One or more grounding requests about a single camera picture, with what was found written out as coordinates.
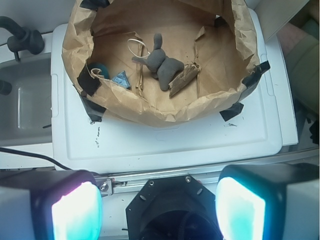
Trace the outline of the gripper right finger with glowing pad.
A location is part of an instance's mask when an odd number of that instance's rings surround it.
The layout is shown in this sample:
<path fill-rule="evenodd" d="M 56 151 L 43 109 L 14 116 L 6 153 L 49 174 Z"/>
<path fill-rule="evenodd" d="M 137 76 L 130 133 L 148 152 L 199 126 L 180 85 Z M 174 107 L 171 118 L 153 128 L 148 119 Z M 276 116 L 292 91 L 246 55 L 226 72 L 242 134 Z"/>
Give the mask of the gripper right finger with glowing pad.
<path fill-rule="evenodd" d="M 318 240 L 320 168 L 311 163 L 231 164 L 216 187 L 226 240 Z"/>

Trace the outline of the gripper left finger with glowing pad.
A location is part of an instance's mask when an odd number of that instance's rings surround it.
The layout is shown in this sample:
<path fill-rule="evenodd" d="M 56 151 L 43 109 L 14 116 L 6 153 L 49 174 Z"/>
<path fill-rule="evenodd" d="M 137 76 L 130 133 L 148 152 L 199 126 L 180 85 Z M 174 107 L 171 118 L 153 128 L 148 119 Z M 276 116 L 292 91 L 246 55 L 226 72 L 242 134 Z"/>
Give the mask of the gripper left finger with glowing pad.
<path fill-rule="evenodd" d="M 2 240 L 97 240 L 103 202 L 87 170 L 0 174 Z"/>

